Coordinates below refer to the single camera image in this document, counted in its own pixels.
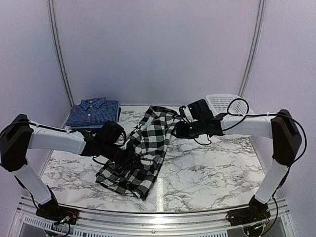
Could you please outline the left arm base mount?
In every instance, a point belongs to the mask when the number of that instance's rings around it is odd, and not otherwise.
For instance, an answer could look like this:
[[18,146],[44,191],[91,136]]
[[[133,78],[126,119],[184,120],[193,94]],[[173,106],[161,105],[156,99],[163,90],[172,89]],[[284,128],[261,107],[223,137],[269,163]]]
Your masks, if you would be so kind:
[[79,216],[79,211],[65,206],[52,207],[51,209],[37,208],[36,215],[48,220],[75,225]]

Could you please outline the left wall aluminium rail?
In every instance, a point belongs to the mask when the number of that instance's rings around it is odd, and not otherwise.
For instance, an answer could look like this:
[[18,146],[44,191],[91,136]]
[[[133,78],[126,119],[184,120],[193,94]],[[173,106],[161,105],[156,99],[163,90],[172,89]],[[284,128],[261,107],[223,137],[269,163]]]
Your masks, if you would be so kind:
[[72,108],[74,106],[74,98],[71,92],[71,87],[68,79],[68,74],[66,70],[66,66],[63,59],[63,53],[59,38],[58,25],[57,25],[57,17],[55,11],[55,2],[53,0],[47,1],[48,7],[48,16],[51,27],[52,39],[54,44],[54,50],[56,53],[57,65],[61,74],[62,84],[66,93],[66,97],[69,103],[69,106]]

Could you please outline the black white plaid shirt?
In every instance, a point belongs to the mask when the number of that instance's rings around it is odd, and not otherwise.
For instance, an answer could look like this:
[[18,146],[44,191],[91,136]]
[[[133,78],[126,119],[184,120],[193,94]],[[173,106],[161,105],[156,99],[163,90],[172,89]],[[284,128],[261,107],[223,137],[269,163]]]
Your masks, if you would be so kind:
[[96,174],[96,183],[123,196],[146,200],[153,187],[180,115],[169,108],[149,106],[130,133],[131,159],[124,165],[107,161]]

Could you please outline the white plastic basket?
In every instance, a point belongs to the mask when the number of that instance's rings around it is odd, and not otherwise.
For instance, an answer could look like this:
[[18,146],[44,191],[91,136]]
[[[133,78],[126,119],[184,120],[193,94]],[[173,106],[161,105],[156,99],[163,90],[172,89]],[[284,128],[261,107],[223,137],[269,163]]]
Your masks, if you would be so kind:
[[206,95],[206,101],[214,116],[219,113],[230,113],[238,116],[254,114],[250,106],[240,100],[238,95],[209,94]]

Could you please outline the wall aluminium rail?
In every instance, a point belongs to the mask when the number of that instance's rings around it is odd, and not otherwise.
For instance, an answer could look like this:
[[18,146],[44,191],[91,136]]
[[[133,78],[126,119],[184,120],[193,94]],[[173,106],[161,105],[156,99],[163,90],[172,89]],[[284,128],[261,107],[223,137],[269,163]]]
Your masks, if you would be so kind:
[[254,26],[254,32],[253,32],[252,41],[250,44],[250,51],[249,51],[248,59],[246,62],[245,70],[243,73],[243,77],[241,80],[241,84],[240,84],[240,87],[238,90],[238,96],[240,96],[240,97],[244,97],[247,85],[248,85],[249,80],[250,80],[252,66],[253,66],[253,63],[255,60],[256,52],[258,50],[260,36],[261,36],[261,32],[262,32],[265,5],[266,5],[265,0],[259,0],[257,14],[256,14],[256,20],[255,20],[255,26]]
[[47,1],[48,7],[48,16],[51,27],[52,39],[54,44],[54,50],[56,53],[57,65],[61,74],[62,84],[66,93],[66,97],[69,103],[69,106],[72,108],[74,106],[74,98],[71,92],[71,87],[68,79],[68,74],[66,70],[66,66],[63,59],[63,53],[59,38],[58,25],[57,25],[57,17],[55,11],[55,2],[53,0]]

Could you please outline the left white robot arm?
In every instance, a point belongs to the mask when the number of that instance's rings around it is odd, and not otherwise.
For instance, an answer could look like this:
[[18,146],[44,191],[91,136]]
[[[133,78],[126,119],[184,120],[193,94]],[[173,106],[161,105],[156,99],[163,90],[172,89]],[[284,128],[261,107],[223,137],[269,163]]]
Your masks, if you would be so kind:
[[128,164],[133,157],[132,147],[127,140],[121,145],[116,143],[120,136],[125,135],[124,129],[111,121],[92,133],[38,124],[30,121],[25,114],[19,114],[0,133],[0,164],[38,202],[40,212],[57,220],[62,216],[62,208],[51,189],[30,166],[26,158],[27,151],[45,149],[84,157],[103,156],[121,166]]

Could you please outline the blue checked folded shirt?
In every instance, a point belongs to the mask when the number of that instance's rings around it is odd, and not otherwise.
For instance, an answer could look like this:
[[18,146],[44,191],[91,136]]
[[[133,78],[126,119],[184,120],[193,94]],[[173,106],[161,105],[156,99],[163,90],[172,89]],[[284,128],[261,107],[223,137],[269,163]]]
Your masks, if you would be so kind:
[[117,122],[120,103],[106,97],[81,100],[74,105],[66,121],[70,128],[100,128],[105,122]]

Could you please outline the front aluminium frame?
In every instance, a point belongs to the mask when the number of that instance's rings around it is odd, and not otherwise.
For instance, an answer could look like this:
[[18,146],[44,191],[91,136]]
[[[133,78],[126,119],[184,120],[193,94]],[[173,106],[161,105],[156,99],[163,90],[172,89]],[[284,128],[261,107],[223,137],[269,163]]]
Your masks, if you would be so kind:
[[285,199],[271,201],[270,218],[231,226],[229,208],[178,213],[118,212],[77,208],[77,222],[71,227],[52,227],[53,221],[38,217],[32,199],[22,196],[9,230],[10,237],[244,237],[251,229],[263,229],[266,237],[295,237]]

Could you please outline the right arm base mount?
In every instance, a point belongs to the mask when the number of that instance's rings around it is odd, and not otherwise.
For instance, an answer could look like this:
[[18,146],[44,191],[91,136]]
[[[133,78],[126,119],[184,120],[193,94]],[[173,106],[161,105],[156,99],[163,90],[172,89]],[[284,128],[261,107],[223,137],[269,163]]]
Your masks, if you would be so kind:
[[264,208],[259,212],[255,207],[246,207],[230,210],[226,215],[226,220],[230,222],[231,226],[238,226],[268,220],[270,217],[271,214],[268,208]]

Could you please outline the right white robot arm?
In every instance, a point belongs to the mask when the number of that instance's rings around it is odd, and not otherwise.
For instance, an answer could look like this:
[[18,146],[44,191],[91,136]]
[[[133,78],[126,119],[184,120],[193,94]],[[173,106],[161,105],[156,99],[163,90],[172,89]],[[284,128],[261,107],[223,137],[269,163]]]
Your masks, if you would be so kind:
[[260,136],[272,140],[271,166],[245,209],[244,216],[249,221],[257,220],[264,213],[268,201],[284,184],[292,165],[300,159],[301,145],[307,143],[303,127],[288,110],[243,116],[226,112],[212,117],[207,113],[195,117],[193,122],[180,121],[172,130],[172,135],[183,139],[196,139],[203,134]]

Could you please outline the right wall aluminium rail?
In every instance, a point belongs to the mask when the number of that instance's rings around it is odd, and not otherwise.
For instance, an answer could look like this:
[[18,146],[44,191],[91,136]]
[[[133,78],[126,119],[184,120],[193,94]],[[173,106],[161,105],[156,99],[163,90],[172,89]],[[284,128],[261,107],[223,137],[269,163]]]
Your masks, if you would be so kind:
[[253,66],[253,63],[255,60],[256,52],[258,50],[260,36],[261,36],[261,32],[262,32],[265,5],[266,5],[265,0],[259,0],[257,14],[256,14],[256,20],[255,20],[255,26],[254,26],[254,32],[253,32],[252,41],[250,44],[250,51],[249,51],[248,59],[246,62],[245,70],[243,73],[243,77],[241,80],[241,84],[240,84],[240,87],[238,90],[238,96],[240,96],[240,97],[244,97],[247,85],[248,85],[249,80],[250,80],[252,66]]

